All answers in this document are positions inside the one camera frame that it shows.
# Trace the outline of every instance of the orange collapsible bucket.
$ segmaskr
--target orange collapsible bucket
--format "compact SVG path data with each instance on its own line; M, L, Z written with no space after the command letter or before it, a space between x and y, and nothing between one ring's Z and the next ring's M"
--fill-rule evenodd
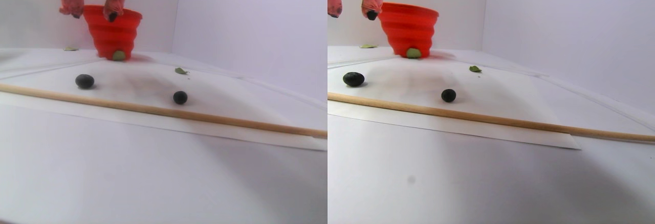
M430 56L434 25L439 13L408 4L385 2L379 15L382 30L394 54L407 58L407 49L419 49L421 58Z
M134 39L136 39L136 28L141 23L143 16L135 11L123 9L124 14L117 16L110 23L102 15L103 6L85 5L84 19L89 24L89 32L93 37L93 44L98 50L98 56L113 59L116 51L125 53L125 60L132 56Z

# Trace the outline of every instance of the white wall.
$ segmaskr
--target white wall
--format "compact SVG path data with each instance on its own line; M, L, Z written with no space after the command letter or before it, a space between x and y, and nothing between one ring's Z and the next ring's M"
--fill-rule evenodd
M59 13L59 0L0 0L0 47L95 49L84 18ZM105 0L84 0L105 4ZM127 0L143 14L134 51L170 52L178 0Z
M440 16L432 38L433 47L445 49L482 50L486 0L385 0L428 7ZM342 0L343 12L339 18L327 18L327 43L330 46L360 46L379 44L389 46L380 21L362 16L362 0Z
M655 0L487 0L484 51L655 114Z
M173 53L326 100L327 0L180 0Z

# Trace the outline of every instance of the dark round object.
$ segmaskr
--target dark round object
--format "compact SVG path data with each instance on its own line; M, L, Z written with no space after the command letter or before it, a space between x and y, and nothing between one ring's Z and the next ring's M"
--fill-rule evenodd
M348 86L359 86L364 83L364 75L356 72L348 72L346 75L343 75L343 82L348 84Z
M377 18L377 12L369 10L366 12L366 17L369 18L369 20L375 20L375 18Z
M452 102L457 94L452 89L446 89L442 92L442 100L445 102Z
M183 103L187 102L187 98L187 93L184 91L177 91L175 92L175 95L173 95L173 101L178 105L182 105Z
M80 74L75 77L75 84L80 88L91 88L94 82L93 77L87 74Z

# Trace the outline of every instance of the finger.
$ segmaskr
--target finger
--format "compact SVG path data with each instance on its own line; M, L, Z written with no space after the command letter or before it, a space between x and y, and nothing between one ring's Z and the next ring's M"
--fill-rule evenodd
M59 7L59 13L61 13L63 15L69 15L69 14L71 14L71 11L68 10L67 7Z
M71 14L74 18L80 18L84 14L84 6L77 6L71 9Z

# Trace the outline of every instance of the wooden stick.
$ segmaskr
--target wooden stick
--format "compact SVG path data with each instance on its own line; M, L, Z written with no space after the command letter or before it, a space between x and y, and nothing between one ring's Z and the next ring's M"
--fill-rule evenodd
M369 98L341 95L335 93L328 93L327 99L334 100L337 102L353 103L357 105L366 105L370 107L392 109L396 111L412 112L414 114L426 114L432 116L450 117L454 119L465 119L469 121L477 121L482 123L493 123L493 124L501 124L507 126L515 126L520 128L531 128L536 130L570 133L571 135L576 135L576 136L633 140L633 141L648 142L648 144L655 144L655 143L651 143L651 142L655 142L655 136L649 136L649 135L634 135L633 133L619 133L619 132L610 132L604 130L592 130L588 128L576 128L576 127L563 126L557 124L536 123L532 121L485 116L480 114L470 114L462 111L451 111L447 109L425 107L420 105L411 105L407 103L388 102L384 100L374 100Z
M42 91L42 90L26 88L22 86L13 86L9 84L0 83L0 91L13 93L17 95L34 96L39 98L61 100L61 101L73 102L73 103L83 103L86 105L96 105L100 107L121 109L126 111L136 111L136 112L141 112L143 114L154 114L154 115L166 116L166 117L176 117L180 119L189 119L189 120L202 121L208 123L240 126L245 128L255 128L259 130L268 130L268 131L281 132L281 133L293 133L294 135L313 136L316 138L328 137L328 131L325 130L299 128L299 127L285 126L280 124L262 123L262 122L248 121L243 119L234 119L231 117L220 117L220 116L213 116L208 114L198 114L195 112L180 111L176 109L166 109L166 108L154 107L149 105L140 105L137 103L118 102L114 100L102 100L98 98L69 95L63 93L56 93L52 91Z

